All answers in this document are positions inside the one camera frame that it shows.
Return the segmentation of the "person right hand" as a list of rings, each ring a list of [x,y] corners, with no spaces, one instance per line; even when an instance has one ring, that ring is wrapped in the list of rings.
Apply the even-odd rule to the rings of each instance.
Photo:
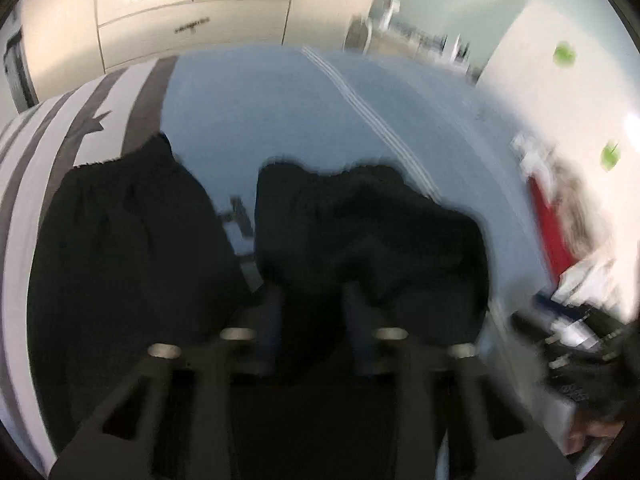
[[[576,406],[566,432],[563,453],[572,455],[580,452],[588,439],[614,439],[633,412],[633,408],[625,408],[615,417],[597,418],[594,411]]]

